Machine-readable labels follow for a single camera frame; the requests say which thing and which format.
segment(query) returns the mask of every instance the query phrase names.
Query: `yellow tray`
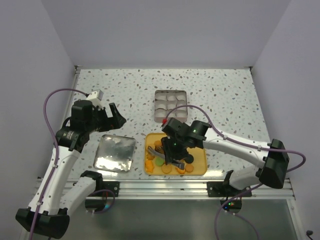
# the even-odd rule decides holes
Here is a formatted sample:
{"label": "yellow tray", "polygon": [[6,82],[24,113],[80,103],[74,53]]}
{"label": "yellow tray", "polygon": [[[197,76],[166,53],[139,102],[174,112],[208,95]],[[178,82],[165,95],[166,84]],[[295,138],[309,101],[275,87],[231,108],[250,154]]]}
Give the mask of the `yellow tray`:
{"label": "yellow tray", "polygon": [[[147,148],[148,146],[154,146],[155,141],[161,140],[163,137],[165,137],[166,134],[164,133],[150,133],[145,137],[145,148],[144,148],[144,162],[146,162],[147,159]],[[202,176],[207,172],[207,157],[206,157],[206,151],[204,149],[195,147],[195,148],[188,148],[188,152],[193,156],[194,161],[192,163],[194,169],[193,172],[185,172],[184,175],[196,175],[196,176]],[[152,160],[153,162],[153,172],[147,172],[146,168],[144,168],[144,171],[146,174],[149,175],[182,175],[181,173],[177,172],[176,167],[172,166],[172,171],[169,173],[164,173],[161,170],[160,166],[157,166],[155,163],[156,158]]]}

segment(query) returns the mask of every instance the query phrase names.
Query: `glass panel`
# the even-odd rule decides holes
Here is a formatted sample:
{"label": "glass panel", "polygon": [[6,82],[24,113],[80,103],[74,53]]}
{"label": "glass panel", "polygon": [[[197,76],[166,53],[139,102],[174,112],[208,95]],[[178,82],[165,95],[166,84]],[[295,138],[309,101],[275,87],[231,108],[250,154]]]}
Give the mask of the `glass panel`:
{"label": "glass panel", "polygon": [[[109,212],[92,215],[82,204],[62,239],[215,240],[218,207],[217,200],[117,200]],[[262,240],[297,240],[286,200],[244,200],[239,214],[254,224]],[[248,223],[224,212],[218,232],[221,240],[257,239]]]}

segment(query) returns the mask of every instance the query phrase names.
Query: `egg tray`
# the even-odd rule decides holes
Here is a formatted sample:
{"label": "egg tray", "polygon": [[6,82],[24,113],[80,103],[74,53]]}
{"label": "egg tray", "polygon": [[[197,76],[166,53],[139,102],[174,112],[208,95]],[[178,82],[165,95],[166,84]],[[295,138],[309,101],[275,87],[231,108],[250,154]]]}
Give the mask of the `egg tray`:
{"label": "egg tray", "polygon": [[[157,90],[154,95],[154,121],[162,123],[162,120],[175,107],[187,104],[187,92],[184,90]],[[174,110],[169,118],[176,118],[184,123],[188,119],[187,107]]]}

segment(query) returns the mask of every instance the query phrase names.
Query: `white arm segment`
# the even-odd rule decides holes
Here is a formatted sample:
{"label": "white arm segment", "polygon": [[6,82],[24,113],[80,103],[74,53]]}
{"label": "white arm segment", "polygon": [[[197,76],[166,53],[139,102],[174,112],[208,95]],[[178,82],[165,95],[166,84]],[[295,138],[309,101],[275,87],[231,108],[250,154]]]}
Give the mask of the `white arm segment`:
{"label": "white arm segment", "polygon": [[251,185],[260,184],[256,172],[259,170],[257,166],[249,166],[244,169],[234,171],[229,179],[229,184],[235,189],[242,190]]}
{"label": "white arm segment", "polygon": [[80,177],[75,186],[61,198],[60,208],[67,208],[67,214],[71,216],[86,197],[95,191],[96,185],[96,180],[91,177]]}
{"label": "white arm segment", "polygon": [[91,92],[85,100],[91,101],[93,106],[102,109],[101,100],[103,95],[104,93],[101,90],[96,90]]}
{"label": "white arm segment", "polygon": [[[63,189],[66,185],[72,167],[78,159],[79,155],[80,153],[76,150],[69,151],[67,147],[59,146],[59,160],[56,164],[57,168],[54,170],[51,181],[43,196],[42,205],[39,209],[40,214],[42,214],[44,211],[48,211],[48,215],[56,215],[58,213]],[[29,207],[31,207],[31,211],[33,212],[36,211],[39,195],[45,185],[46,180],[48,179],[49,173],[54,164],[55,156],[56,149],[53,148],[49,167],[46,170],[38,191],[36,192],[32,201],[29,203]]]}
{"label": "white arm segment", "polygon": [[[255,145],[257,147],[262,147],[262,148],[268,148],[268,149],[270,148],[267,142],[248,140],[246,138],[232,135],[223,131],[220,131],[220,132],[225,136],[231,139],[240,141],[242,143]],[[258,149],[233,143],[229,140],[224,139],[222,136],[218,135],[212,128],[208,128],[205,134],[205,137],[206,137],[206,140],[203,142],[203,147],[205,149],[217,150],[217,151],[224,152],[226,154],[233,155],[235,157],[248,161],[254,166],[259,167],[260,169],[262,169],[265,165],[263,158],[268,156],[268,151],[258,150]]]}

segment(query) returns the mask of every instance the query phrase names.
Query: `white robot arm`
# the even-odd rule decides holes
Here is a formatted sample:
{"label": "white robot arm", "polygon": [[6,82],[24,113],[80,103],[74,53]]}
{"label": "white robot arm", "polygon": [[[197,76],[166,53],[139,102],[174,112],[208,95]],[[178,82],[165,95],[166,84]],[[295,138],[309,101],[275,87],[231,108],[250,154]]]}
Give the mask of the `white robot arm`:
{"label": "white robot arm", "polygon": [[[273,139],[271,143],[254,141],[218,130],[221,136],[208,123],[195,120],[188,126],[175,118],[170,118],[162,126],[162,131],[167,135],[161,139],[166,164],[176,164],[177,160],[189,158],[187,148],[195,147],[221,151],[251,163],[253,166],[226,174],[223,189],[220,189],[226,195],[234,196],[251,185],[261,183],[275,189],[281,189],[284,185],[288,154],[268,151],[270,148],[284,150],[279,140]],[[233,143],[228,138],[256,148]]]}
{"label": "white robot arm", "polygon": [[[84,145],[89,141],[90,133],[119,129],[126,122],[114,103],[109,104],[112,117],[107,116],[105,108],[101,106],[102,96],[103,92],[96,90],[87,95],[86,100],[76,101],[71,108],[71,116],[64,121],[62,128],[56,133],[59,150],[57,163],[54,163],[56,157],[54,148],[37,193],[28,208],[20,208],[15,216],[27,231],[30,232],[36,209],[39,208],[34,233],[60,239],[65,234],[70,215],[75,209],[88,195],[104,188],[100,173],[85,171],[75,186],[62,197],[68,176]],[[42,201],[39,202],[44,188]]]}

